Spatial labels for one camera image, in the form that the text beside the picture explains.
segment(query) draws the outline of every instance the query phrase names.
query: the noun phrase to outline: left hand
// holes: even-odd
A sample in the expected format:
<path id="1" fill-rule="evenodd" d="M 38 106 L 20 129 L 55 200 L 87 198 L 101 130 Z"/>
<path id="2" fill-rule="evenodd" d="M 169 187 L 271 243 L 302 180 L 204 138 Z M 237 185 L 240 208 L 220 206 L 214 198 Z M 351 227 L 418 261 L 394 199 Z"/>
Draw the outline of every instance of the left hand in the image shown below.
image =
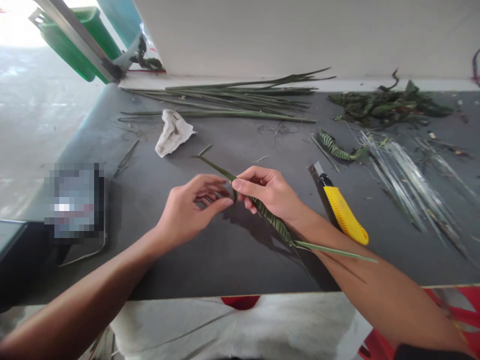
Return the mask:
<path id="1" fill-rule="evenodd" d="M 222 186 L 226 182 L 220 176 L 201 174 L 186 185 L 172 188 L 154 231 L 173 246 L 192 239 L 207 227 L 215 215 L 234 203 Z"/>

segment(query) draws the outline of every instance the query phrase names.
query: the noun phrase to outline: white wall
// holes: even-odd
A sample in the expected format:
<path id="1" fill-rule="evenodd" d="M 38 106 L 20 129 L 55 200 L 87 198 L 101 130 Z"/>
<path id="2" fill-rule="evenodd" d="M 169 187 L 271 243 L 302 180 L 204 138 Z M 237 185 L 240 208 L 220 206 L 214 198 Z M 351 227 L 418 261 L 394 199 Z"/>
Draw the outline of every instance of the white wall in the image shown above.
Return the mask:
<path id="1" fill-rule="evenodd" d="M 171 75 L 468 79 L 478 0 L 135 0 Z"/>

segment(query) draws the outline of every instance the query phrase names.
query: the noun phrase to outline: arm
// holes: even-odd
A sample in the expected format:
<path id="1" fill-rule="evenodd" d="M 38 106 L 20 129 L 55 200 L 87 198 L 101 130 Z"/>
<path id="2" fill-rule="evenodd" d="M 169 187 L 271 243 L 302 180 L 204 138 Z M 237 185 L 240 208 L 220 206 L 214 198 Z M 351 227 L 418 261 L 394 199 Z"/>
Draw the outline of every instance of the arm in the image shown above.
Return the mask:
<path id="1" fill-rule="evenodd" d="M 219 176 L 198 175 L 173 188 L 152 230 L 16 328 L 0 343 L 0 359 L 78 359 L 155 260 L 193 238 L 233 203 L 216 195 L 228 195 L 223 183 Z"/>
<path id="2" fill-rule="evenodd" d="M 328 254 L 356 277 L 320 258 L 351 303 L 394 347 L 406 344 L 473 356 L 459 331 L 416 283 L 302 203 L 278 171 L 253 166 L 232 186 L 243 194 L 238 199 L 244 200 L 253 214 L 257 210 L 245 196 L 261 200 L 308 242 L 377 259 L 378 263 L 372 263 Z"/>

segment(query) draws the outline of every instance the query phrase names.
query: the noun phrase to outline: green bin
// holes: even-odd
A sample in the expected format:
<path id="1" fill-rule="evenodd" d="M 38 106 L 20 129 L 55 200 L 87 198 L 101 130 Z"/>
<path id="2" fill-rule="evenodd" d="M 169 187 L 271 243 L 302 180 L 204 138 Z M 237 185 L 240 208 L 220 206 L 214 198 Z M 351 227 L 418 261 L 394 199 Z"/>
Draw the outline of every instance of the green bin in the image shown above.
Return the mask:
<path id="1" fill-rule="evenodd" d="M 71 10 L 98 45 L 105 51 L 110 60 L 114 60 L 122 54 L 100 19 L 100 11 L 98 8 L 89 6 L 76 7 Z M 40 29 L 41 37 L 46 43 L 82 78 L 91 82 L 95 79 L 95 76 L 98 76 L 100 80 L 108 84 L 108 80 L 97 70 L 90 60 L 82 54 L 47 14 L 37 9 L 37 11 L 30 16 L 30 20 Z"/>

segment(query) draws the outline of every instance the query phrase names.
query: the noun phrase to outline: floor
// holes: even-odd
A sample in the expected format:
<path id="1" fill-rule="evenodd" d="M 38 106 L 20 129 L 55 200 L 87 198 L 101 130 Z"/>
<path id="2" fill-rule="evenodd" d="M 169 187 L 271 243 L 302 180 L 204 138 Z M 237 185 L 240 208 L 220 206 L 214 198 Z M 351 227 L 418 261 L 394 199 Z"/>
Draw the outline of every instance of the floor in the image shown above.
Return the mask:
<path id="1" fill-rule="evenodd" d="M 66 1 L 70 7 L 95 0 Z M 32 0 L 0 0 L 0 219 L 22 219 L 104 84 L 86 82 L 28 20 Z"/>

